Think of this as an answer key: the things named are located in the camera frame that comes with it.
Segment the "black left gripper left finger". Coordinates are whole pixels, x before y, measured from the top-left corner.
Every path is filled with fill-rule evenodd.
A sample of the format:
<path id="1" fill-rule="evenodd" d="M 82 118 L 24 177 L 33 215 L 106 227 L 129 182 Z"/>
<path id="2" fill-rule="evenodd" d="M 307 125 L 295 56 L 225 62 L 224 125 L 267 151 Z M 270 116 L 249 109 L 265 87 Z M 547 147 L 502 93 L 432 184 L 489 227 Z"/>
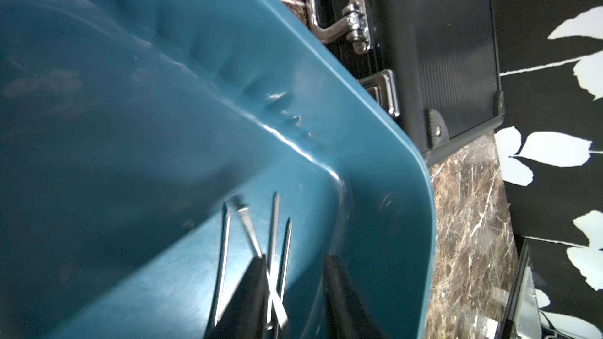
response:
<path id="1" fill-rule="evenodd" d="M 267 264 L 254 257 L 217 326 L 205 338 L 265 338 L 268 305 Z"/>

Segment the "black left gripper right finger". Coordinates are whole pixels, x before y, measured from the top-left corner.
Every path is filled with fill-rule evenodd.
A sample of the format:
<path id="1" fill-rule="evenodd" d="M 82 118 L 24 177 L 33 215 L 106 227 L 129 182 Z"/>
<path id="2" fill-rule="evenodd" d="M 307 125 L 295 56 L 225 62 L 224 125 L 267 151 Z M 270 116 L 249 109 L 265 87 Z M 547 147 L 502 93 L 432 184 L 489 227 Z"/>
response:
<path id="1" fill-rule="evenodd" d="M 388 338 L 350 279 L 341 258 L 323 256 L 323 290 L 329 338 Z"/>

